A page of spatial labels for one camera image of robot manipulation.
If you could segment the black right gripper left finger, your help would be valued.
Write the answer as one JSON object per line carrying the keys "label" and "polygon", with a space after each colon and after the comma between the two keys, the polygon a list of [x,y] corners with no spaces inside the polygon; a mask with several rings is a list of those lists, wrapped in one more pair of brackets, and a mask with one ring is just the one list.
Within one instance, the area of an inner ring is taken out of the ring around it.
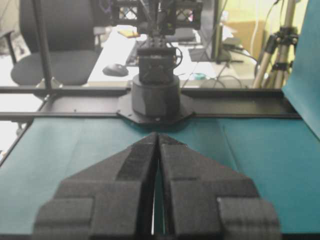
{"label": "black right gripper left finger", "polygon": [[158,135],[63,179],[38,211],[36,240],[143,240],[152,234]]}

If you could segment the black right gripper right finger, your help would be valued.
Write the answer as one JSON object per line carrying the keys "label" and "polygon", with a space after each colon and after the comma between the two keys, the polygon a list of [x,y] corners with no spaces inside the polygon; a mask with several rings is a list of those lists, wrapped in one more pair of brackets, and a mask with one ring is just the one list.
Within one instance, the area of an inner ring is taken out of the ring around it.
{"label": "black right gripper right finger", "polygon": [[280,222],[248,176],[158,137],[167,230],[180,240],[278,240]]}

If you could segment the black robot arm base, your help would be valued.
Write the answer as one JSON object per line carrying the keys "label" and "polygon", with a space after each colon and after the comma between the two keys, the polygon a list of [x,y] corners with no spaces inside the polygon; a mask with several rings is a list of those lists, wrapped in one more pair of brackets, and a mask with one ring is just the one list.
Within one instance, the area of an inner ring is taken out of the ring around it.
{"label": "black robot arm base", "polygon": [[177,48],[166,36],[177,28],[201,27],[200,0],[112,0],[113,26],[130,25],[147,36],[137,48],[138,74],[131,90],[118,99],[117,114],[141,125],[170,125],[193,115],[192,99],[181,94],[174,69]]}

